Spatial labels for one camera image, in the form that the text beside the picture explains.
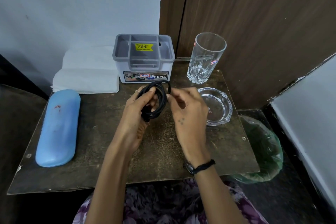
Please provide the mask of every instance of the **drinking glass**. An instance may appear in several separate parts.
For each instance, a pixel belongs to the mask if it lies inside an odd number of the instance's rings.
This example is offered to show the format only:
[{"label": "drinking glass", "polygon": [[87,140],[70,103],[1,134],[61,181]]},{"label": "drinking glass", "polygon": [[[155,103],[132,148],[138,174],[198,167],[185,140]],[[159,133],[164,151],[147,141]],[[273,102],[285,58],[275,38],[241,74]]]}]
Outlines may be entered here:
[{"label": "drinking glass", "polygon": [[193,83],[206,82],[226,49],[225,40],[211,32],[200,33],[195,38],[187,76]]}]

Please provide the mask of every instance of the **blue eyeglass case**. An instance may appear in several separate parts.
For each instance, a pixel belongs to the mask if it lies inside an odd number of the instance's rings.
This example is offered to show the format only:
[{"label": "blue eyeglass case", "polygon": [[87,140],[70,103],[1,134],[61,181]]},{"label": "blue eyeglass case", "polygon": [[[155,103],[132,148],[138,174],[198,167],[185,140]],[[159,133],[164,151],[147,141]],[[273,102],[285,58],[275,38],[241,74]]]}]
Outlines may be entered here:
[{"label": "blue eyeglass case", "polygon": [[56,167],[73,158],[80,102],[74,90],[60,90],[50,97],[36,149],[38,165]]}]

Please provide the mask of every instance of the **watch face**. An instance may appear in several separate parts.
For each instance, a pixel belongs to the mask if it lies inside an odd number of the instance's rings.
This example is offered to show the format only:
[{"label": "watch face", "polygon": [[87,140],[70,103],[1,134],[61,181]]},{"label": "watch face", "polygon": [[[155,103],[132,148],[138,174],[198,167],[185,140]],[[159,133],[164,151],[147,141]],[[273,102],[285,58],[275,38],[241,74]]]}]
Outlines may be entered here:
[{"label": "watch face", "polygon": [[194,167],[189,162],[186,161],[183,167],[187,169],[189,173],[194,174]]}]

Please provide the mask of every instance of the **glass rim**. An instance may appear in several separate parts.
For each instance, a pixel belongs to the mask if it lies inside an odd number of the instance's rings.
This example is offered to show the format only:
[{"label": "glass rim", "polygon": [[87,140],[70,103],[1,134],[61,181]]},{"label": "glass rim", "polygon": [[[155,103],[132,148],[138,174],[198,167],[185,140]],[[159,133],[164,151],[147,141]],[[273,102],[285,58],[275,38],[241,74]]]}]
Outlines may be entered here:
[{"label": "glass rim", "polygon": [[[223,48],[222,50],[220,50],[220,51],[211,51],[211,50],[205,49],[204,47],[202,47],[202,46],[197,42],[197,37],[198,37],[199,35],[201,35],[201,34],[213,34],[213,35],[219,36],[221,39],[223,39],[223,41],[224,41],[224,43],[225,43],[224,48]],[[226,49],[226,47],[227,47],[227,44],[226,44],[225,39],[222,38],[220,35],[218,35],[218,34],[216,34],[216,33],[212,33],[212,32],[202,32],[202,33],[199,33],[199,34],[196,35],[196,37],[195,37],[195,43],[196,43],[199,47],[201,47],[203,50],[208,51],[208,52],[223,52],[223,51],[225,51],[225,49]]]}]

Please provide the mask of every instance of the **white wall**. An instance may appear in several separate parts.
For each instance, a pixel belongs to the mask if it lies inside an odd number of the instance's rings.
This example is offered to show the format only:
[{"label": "white wall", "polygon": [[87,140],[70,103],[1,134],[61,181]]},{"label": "white wall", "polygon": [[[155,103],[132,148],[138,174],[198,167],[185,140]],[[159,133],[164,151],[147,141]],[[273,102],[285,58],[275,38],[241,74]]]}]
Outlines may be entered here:
[{"label": "white wall", "polygon": [[336,209],[336,57],[271,104],[317,188]]},{"label": "white wall", "polygon": [[69,48],[158,34],[160,0],[0,0],[0,54],[50,92]]}]

